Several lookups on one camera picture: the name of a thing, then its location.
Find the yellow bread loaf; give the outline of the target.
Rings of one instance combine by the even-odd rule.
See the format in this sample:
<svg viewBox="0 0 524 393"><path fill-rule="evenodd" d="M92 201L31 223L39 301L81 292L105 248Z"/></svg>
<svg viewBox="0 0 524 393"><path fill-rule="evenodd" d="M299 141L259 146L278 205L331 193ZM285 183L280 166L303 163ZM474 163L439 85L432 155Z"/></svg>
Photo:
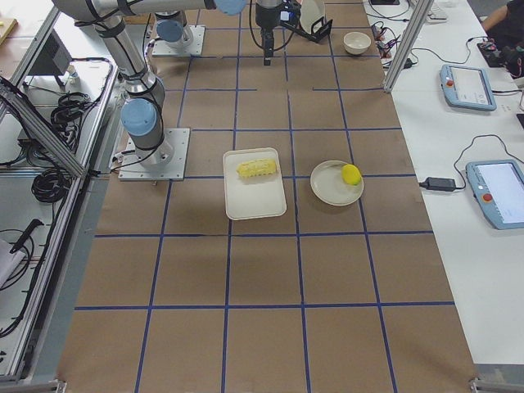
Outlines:
<svg viewBox="0 0 524 393"><path fill-rule="evenodd" d="M252 178L275 174L278 171L274 159L256 159L240 163L237 166L237 174L241 178Z"/></svg>

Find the cream plate in rack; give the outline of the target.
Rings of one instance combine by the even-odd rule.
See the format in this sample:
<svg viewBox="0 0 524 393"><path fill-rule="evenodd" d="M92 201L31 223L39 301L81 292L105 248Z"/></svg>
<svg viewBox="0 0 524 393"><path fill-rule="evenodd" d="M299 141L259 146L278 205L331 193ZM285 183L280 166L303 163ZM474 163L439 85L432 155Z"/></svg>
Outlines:
<svg viewBox="0 0 524 393"><path fill-rule="evenodd" d="M301 0L300 4L300 25L310 31L310 26L319 18L325 18L325 4L323 0Z"/></svg>

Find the small cream plate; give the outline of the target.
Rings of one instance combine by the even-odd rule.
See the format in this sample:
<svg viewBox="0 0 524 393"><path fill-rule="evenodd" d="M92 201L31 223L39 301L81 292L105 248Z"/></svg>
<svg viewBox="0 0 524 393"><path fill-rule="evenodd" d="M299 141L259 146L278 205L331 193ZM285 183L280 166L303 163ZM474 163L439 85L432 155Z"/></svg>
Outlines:
<svg viewBox="0 0 524 393"><path fill-rule="evenodd" d="M364 193L364 180L357 186L343 182L340 160L327 160L318 164L310 175L310 186L315 196L331 206L347 206L356 202Z"/></svg>

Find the black dish rack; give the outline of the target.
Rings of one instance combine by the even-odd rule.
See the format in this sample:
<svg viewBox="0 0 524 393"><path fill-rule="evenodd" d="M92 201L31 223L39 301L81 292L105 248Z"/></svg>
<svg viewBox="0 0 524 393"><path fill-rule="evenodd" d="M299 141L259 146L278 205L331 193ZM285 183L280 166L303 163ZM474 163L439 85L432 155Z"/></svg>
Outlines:
<svg viewBox="0 0 524 393"><path fill-rule="evenodd" d="M324 38L328 37L332 30L332 20L326 20L324 17L316 20L311 26L310 31L304 30L298 20L280 20L280 25L292 33L308 39L314 43L320 43Z"/></svg>

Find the cream bowl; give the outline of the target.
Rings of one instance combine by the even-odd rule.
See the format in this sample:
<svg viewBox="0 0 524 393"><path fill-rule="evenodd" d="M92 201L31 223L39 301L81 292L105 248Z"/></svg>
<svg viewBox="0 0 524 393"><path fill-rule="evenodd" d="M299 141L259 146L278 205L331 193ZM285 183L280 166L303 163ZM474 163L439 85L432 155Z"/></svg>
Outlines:
<svg viewBox="0 0 524 393"><path fill-rule="evenodd" d="M370 37L358 31L349 32L343 38L343 45L346 52L352 56L364 54L371 46Z"/></svg>

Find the yellow lemon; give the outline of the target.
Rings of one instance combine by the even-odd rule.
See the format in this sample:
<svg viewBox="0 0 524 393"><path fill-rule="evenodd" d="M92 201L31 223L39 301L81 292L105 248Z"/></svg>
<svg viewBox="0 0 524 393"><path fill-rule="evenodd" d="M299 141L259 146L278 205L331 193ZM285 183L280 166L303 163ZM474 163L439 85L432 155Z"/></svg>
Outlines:
<svg viewBox="0 0 524 393"><path fill-rule="evenodd" d="M341 178L344 183L352 186L357 186L362 182L359 168L352 164L345 164L341 167Z"/></svg>

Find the white rectangular tray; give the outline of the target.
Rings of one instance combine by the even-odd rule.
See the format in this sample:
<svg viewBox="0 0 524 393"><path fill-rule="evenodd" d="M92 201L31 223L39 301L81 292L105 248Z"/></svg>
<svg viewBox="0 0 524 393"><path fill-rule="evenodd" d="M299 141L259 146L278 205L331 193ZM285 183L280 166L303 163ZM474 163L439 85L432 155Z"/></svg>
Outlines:
<svg viewBox="0 0 524 393"><path fill-rule="evenodd" d="M274 159L275 174L241 178L237 166L249 160ZM287 211L278 152L272 147L228 151L223 156L226 215L232 220L278 217Z"/></svg>

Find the far blue teach pendant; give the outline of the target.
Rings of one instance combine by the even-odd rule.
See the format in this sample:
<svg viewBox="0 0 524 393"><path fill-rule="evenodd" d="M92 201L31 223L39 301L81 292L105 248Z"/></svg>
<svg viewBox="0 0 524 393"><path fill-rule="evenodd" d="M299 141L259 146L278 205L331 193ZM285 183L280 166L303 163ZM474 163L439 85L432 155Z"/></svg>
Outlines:
<svg viewBox="0 0 524 393"><path fill-rule="evenodd" d="M444 64L440 85L449 106L477 111L497 109L488 74L482 68Z"/></svg>

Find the blue teach pendant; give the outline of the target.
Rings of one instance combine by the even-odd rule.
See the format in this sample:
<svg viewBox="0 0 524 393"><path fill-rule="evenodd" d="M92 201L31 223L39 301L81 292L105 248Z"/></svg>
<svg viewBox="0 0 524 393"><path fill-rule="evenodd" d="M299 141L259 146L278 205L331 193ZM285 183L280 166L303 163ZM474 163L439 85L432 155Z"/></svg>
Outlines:
<svg viewBox="0 0 524 393"><path fill-rule="evenodd" d="M523 172L515 160L470 162L466 175L483 215L494 228L523 228Z"/></svg>
<svg viewBox="0 0 524 393"><path fill-rule="evenodd" d="M477 111L497 109L488 74L482 68L444 64L440 85L449 106Z"/></svg>

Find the black power adapter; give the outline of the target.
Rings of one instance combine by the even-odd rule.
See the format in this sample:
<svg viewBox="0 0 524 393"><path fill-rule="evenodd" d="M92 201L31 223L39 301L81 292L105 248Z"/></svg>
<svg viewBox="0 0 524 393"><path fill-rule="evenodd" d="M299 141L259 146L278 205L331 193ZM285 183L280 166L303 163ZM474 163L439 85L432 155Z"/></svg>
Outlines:
<svg viewBox="0 0 524 393"><path fill-rule="evenodd" d="M455 180L452 178L427 177L419 186L429 191L453 192L456 190Z"/></svg>

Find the near blue teach pendant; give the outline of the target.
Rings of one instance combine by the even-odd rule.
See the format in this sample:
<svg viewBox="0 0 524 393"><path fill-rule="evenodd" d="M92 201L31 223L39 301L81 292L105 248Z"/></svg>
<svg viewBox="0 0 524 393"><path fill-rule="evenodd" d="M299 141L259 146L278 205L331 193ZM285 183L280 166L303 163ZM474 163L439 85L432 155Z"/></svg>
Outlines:
<svg viewBox="0 0 524 393"><path fill-rule="evenodd" d="M523 172L515 160L470 162L466 175L483 215L494 228L523 228Z"/></svg>

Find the aluminium frame post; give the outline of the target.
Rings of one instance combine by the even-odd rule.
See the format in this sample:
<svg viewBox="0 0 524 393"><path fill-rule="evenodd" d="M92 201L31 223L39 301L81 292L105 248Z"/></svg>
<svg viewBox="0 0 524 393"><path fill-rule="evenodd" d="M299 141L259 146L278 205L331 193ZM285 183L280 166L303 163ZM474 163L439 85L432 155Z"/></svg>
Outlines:
<svg viewBox="0 0 524 393"><path fill-rule="evenodd" d="M413 48L422 26L425 23L431 5L431 0L420 0L415 6L412 15L409 18L409 23L402 33L400 45L396 49L389 70L383 81L382 87L385 93L391 93L393 91L395 83L399 78L401 71L404 69L409 52Z"/></svg>

